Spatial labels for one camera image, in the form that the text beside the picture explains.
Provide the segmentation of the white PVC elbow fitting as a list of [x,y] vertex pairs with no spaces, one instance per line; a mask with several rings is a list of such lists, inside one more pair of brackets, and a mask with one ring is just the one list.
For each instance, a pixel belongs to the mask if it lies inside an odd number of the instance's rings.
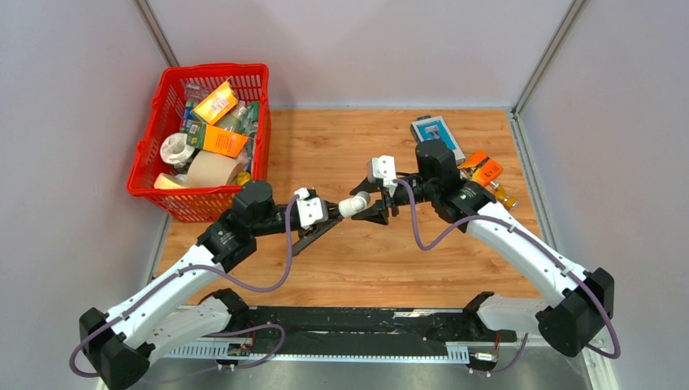
[[352,218],[354,215],[364,211],[371,202],[371,195],[366,192],[358,192],[352,197],[348,197],[338,203],[338,211],[344,219]]

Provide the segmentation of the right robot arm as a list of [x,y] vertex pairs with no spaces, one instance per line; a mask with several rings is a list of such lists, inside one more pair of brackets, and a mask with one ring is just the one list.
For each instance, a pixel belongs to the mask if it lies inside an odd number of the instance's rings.
[[367,177],[338,205],[341,215],[386,225],[408,206],[420,249],[433,249],[458,229],[488,245],[536,287],[539,300],[494,294],[480,302],[463,319],[472,339],[498,330],[536,333],[568,357],[585,348],[620,357],[612,324],[615,280],[609,272],[589,271],[530,232],[483,186],[462,178],[443,141],[417,144],[415,158],[417,172],[402,177],[392,156],[371,159]]

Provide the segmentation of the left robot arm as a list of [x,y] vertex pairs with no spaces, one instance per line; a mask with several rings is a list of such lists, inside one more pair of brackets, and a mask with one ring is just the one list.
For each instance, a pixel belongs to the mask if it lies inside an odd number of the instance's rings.
[[[194,319],[176,317],[173,311],[220,278],[257,293],[275,291],[292,268],[294,231],[308,231],[327,221],[338,223],[366,208],[369,201],[369,196],[360,193],[331,203],[313,189],[299,188],[287,204],[277,205],[268,182],[245,183],[230,208],[162,276],[106,311],[91,308],[81,315],[80,343],[69,361],[72,372],[99,378],[110,389],[126,389],[144,376],[155,358],[165,354],[165,343],[176,347],[221,330],[231,337],[243,334],[249,324],[247,313],[217,297],[193,310]],[[256,252],[258,237],[281,233],[287,239],[287,259],[275,284],[253,286],[229,274]]]

